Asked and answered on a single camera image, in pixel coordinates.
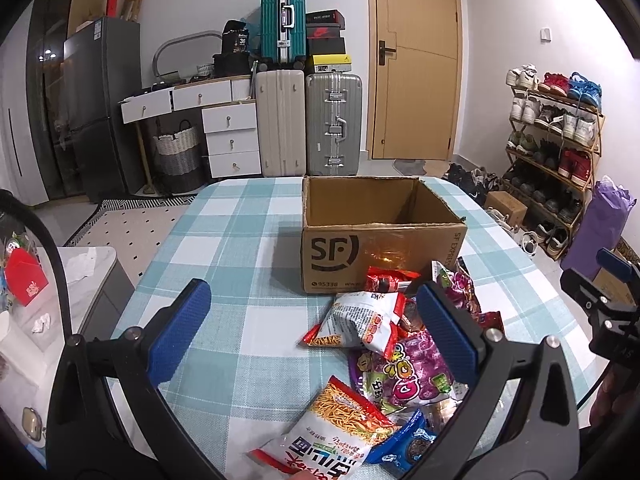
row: teal suitcase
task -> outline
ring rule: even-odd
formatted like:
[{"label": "teal suitcase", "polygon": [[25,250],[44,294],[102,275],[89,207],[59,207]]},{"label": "teal suitcase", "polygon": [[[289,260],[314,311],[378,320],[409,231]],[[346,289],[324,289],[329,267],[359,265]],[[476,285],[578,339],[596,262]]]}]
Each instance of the teal suitcase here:
[{"label": "teal suitcase", "polygon": [[297,62],[304,66],[305,0],[261,0],[260,28],[265,61],[280,65]]}]

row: purple bag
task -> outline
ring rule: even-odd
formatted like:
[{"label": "purple bag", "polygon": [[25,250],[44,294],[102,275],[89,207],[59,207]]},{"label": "purple bag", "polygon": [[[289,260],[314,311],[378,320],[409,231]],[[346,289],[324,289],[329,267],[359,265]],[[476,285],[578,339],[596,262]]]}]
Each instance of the purple bag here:
[{"label": "purple bag", "polygon": [[598,250],[612,250],[620,240],[622,229],[636,199],[628,190],[617,186],[608,177],[596,182],[593,198],[584,213],[582,224],[560,267],[575,269],[593,280],[600,270],[596,262]]}]

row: silver suitcase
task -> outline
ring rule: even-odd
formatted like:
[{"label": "silver suitcase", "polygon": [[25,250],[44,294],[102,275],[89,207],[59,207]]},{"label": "silver suitcase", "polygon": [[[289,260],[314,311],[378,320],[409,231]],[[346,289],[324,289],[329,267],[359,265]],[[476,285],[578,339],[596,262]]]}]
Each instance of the silver suitcase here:
[{"label": "silver suitcase", "polygon": [[255,76],[258,143],[264,176],[306,173],[305,75],[273,70]]},{"label": "silver suitcase", "polygon": [[306,77],[308,174],[357,174],[361,125],[359,76],[333,72]]}]

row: refrigerator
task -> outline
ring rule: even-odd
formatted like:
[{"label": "refrigerator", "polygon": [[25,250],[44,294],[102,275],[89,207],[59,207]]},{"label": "refrigerator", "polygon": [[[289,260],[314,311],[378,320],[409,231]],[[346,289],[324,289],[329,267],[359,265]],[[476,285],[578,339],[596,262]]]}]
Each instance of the refrigerator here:
[{"label": "refrigerator", "polygon": [[140,24],[100,18],[65,41],[68,127],[84,191],[92,202],[124,198],[144,183],[133,124],[120,105],[139,94]]}]

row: drawer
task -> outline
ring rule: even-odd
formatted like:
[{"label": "drawer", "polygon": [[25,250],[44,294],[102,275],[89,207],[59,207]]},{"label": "drawer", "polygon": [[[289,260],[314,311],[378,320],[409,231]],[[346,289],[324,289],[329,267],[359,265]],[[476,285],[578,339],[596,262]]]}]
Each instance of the drawer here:
[{"label": "drawer", "polygon": [[203,108],[202,124],[206,134],[255,128],[255,102]]},{"label": "drawer", "polygon": [[131,97],[121,104],[122,121],[132,123],[148,117],[171,113],[171,88]]},{"label": "drawer", "polygon": [[209,155],[209,167],[213,178],[262,173],[260,152]]},{"label": "drawer", "polygon": [[231,80],[232,101],[244,101],[251,91],[251,76]]},{"label": "drawer", "polygon": [[228,79],[174,88],[174,110],[199,108],[230,101],[231,83]]},{"label": "drawer", "polygon": [[258,151],[258,130],[233,130],[207,134],[209,155]]}]

